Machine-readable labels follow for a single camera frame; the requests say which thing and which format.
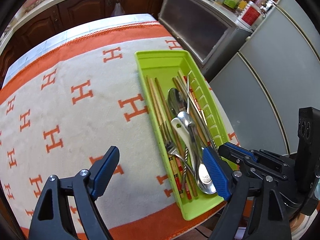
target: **metal screw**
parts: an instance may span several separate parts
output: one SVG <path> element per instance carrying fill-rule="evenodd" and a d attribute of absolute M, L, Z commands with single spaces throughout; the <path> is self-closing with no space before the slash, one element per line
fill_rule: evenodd
<path fill-rule="evenodd" d="M 237 178 L 239 178 L 242 176 L 242 173 L 241 173 L 241 171 L 234 171 L 233 175 L 235 175 Z"/>
<path fill-rule="evenodd" d="M 49 176 L 49 181 L 54 181 L 57 178 L 56 175 L 50 175 Z"/>
<path fill-rule="evenodd" d="M 268 182 L 272 182 L 272 181 L 273 181 L 273 178 L 268 175 L 268 176 L 266 176 L 266 180 L 267 180 Z"/>
<path fill-rule="evenodd" d="M 81 170 L 80 171 L 80 176 L 86 176 L 88 174 L 88 170 Z"/>

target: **orange border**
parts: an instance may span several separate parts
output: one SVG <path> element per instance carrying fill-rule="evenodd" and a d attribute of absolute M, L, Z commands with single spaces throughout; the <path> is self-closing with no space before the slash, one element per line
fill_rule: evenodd
<path fill-rule="evenodd" d="M 208 212 L 190 221 L 186 221 L 182 218 L 180 209 L 176 204 L 171 204 L 156 213 L 134 222 L 112 228 L 109 231 L 114 240 L 170 240 L 200 224 L 208 217 L 218 212 L 225 204 L 226 202 L 224 201 Z M 28 238 L 29 229 L 21 229 Z M 78 238 L 87 240 L 85 233 L 79 233 Z"/>
<path fill-rule="evenodd" d="M 147 22 L 114 27 L 76 38 L 47 52 L 19 71 L 0 90 L 0 105 L 25 83 L 60 61 L 115 43 L 159 37 L 171 35 L 159 23 Z"/>

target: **cutlery tray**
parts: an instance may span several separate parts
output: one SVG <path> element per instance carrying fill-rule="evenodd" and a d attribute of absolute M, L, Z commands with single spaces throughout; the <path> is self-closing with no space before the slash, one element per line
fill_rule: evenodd
<path fill-rule="evenodd" d="M 173 189 L 176 203 L 181 210 L 183 218 L 185 220 L 191 220 L 220 204 L 223 201 L 223 198 L 219 197 L 217 193 L 212 195 L 205 194 L 198 188 L 198 186 L 196 186 L 198 193 L 197 197 L 194 197 L 190 190 L 192 195 L 191 200 L 188 200 L 186 195 L 184 198 L 180 198 L 168 160 L 167 151 L 164 147 L 161 132 L 158 127 L 151 95 L 149 94 L 146 84 L 146 76 L 153 80 L 154 78 L 158 78 L 163 94 L 167 100 L 169 89 L 175 87 L 172 78 L 178 76 L 178 70 L 181 70 L 184 76 L 189 74 L 190 85 L 196 95 L 201 109 L 204 111 L 209 131 L 217 147 L 229 141 L 226 129 L 204 77 L 189 52 L 185 50 L 138 51 L 135 53 L 135 57 L 138 65 L 140 83 L 144 92 L 146 105 L 148 107 L 148 113 L 158 142 L 160 155 L 170 180 L 171 188 Z M 237 166 L 234 163 L 228 163 L 231 168 L 234 170 L 237 169 Z"/>

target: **gray refrigerator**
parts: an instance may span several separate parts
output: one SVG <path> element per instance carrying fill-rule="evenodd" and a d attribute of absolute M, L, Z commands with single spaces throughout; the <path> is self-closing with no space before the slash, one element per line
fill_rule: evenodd
<path fill-rule="evenodd" d="M 320 35 L 295 0 L 279 0 L 210 82 L 242 147 L 298 148 L 298 110 L 320 109 Z"/>

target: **metal fork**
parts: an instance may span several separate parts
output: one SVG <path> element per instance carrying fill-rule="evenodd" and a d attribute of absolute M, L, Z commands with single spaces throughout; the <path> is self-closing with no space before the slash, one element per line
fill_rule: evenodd
<path fill-rule="evenodd" d="M 187 169 L 191 172 L 193 177 L 195 177 L 194 170 L 190 167 L 190 165 L 185 161 L 185 159 L 178 153 L 177 146 L 173 142 L 168 126 L 167 126 L 167 121 L 164 121 L 160 126 L 160 132 L 162 134 L 162 138 L 164 141 L 164 147 L 169 155 L 174 155 L 177 156 L 180 161 L 187 167 Z"/>

